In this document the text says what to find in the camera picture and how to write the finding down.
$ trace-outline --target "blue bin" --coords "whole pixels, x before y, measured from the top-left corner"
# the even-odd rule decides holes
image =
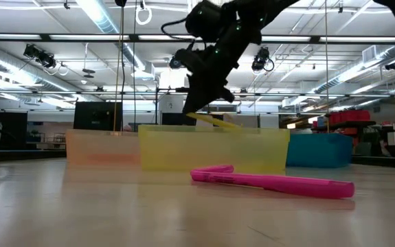
[[[342,134],[292,134],[287,167],[338,168],[351,164],[352,138]]]

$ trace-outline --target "yellow object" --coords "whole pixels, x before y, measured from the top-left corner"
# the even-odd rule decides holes
[[[139,127],[143,170],[189,172],[227,164],[236,172],[283,174],[289,139],[290,132],[279,129]]]
[[[197,119],[197,120],[205,121],[210,124],[217,125],[219,127],[224,127],[224,128],[239,128],[240,127],[240,126],[235,125],[233,123],[228,123],[226,121],[215,119],[211,116],[199,115],[196,113],[188,113],[187,116],[192,117],[193,119]]]

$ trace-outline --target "pink highlighter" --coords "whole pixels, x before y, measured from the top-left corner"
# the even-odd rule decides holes
[[[339,199],[351,198],[354,195],[352,182],[290,176],[233,174],[233,171],[234,166],[232,165],[193,169],[191,178],[199,182],[262,187],[293,195],[318,198]]]

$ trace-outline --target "ceiling duct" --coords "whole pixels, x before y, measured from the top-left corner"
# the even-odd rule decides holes
[[[120,33],[119,26],[113,22],[113,18],[102,0],[76,0],[76,2],[84,12],[86,12],[87,16],[96,24],[101,32],[105,34]],[[115,43],[115,45],[118,49],[120,48],[118,43]],[[145,62],[135,55],[135,52],[127,43],[122,43],[122,54],[129,63],[133,64],[134,61],[133,65],[135,68],[140,71],[145,70]]]
[[[49,75],[42,69],[39,69],[31,64],[15,58],[0,50],[0,71],[9,73],[12,76],[12,80],[19,82],[20,84],[34,84],[39,83],[43,86],[41,90],[46,91],[80,91],[76,86],[58,79],[55,76]],[[91,101],[102,101],[100,98],[94,95],[83,95],[86,100]]]
[[[363,57],[355,62],[352,62],[345,68],[336,71],[332,74],[327,82],[327,78],[323,79],[319,86],[315,87],[308,93],[322,93],[327,89],[337,86],[341,83],[347,82],[356,78],[365,72],[368,72],[373,67],[380,67],[395,62],[395,46],[380,47],[378,45],[372,46],[363,51]],[[308,99],[306,96],[299,96],[291,99],[286,99],[283,102],[284,106],[292,106]]]

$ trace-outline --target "gray concrete floor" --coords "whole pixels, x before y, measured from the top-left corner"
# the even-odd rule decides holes
[[[188,174],[0,163],[0,246],[395,246],[395,169],[289,169],[351,180],[352,200],[192,183]]]

